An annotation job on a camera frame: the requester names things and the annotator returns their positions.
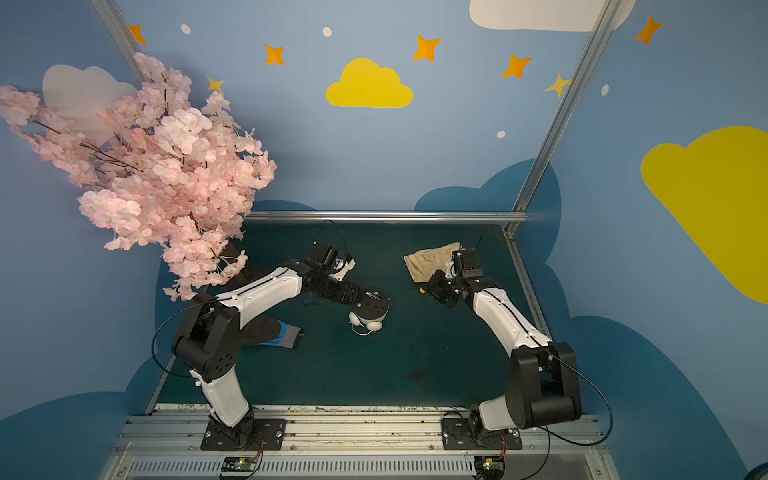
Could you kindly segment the white round alarm clock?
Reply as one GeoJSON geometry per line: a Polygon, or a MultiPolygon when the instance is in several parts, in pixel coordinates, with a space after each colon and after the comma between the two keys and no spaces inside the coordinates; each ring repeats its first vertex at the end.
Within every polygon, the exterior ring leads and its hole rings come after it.
{"type": "Polygon", "coordinates": [[[363,292],[353,303],[353,309],[348,315],[352,332],[362,337],[379,332],[389,309],[389,299],[383,293],[370,290],[363,292]]]}

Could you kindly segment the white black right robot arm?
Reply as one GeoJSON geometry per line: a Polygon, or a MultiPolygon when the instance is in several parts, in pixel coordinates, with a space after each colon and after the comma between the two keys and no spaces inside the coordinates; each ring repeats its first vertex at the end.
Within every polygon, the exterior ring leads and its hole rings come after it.
{"type": "Polygon", "coordinates": [[[482,431],[547,427],[580,419],[582,398],[576,356],[555,343],[514,305],[506,290],[484,274],[474,249],[459,249],[426,291],[450,308],[465,302],[494,333],[509,357],[504,393],[480,403],[482,431]]]}

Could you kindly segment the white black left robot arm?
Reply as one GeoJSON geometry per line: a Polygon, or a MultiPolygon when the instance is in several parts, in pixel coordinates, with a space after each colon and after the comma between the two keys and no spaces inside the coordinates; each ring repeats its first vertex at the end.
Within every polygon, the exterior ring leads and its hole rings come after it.
{"type": "Polygon", "coordinates": [[[355,326],[380,325],[386,317],[386,297],[346,278],[356,266],[353,257],[333,249],[328,253],[325,260],[291,259],[220,294],[199,293],[181,312],[170,349],[210,408],[202,449],[246,449],[260,433],[236,373],[241,349],[252,344],[291,347],[300,333],[298,327],[270,317],[269,309],[310,292],[349,306],[355,326]]]}

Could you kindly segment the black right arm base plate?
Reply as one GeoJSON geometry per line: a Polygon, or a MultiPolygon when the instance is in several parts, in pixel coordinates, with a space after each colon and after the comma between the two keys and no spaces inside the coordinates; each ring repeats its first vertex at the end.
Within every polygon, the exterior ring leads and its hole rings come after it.
{"type": "Polygon", "coordinates": [[[520,431],[517,429],[487,430],[475,417],[459,417],[451,413],[440,421],[445,450],[521,450],[520,431]]]}

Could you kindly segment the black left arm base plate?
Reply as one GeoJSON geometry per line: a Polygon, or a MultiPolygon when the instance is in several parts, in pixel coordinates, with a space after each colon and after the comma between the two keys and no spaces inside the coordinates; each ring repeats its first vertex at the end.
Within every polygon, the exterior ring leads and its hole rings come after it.
{"type": "Polygon", "coordinates": [[[209,420],[200,445],[202,451],[280,451],[285,437],[285,419],[244,418],[228,427],[209,420]]]}

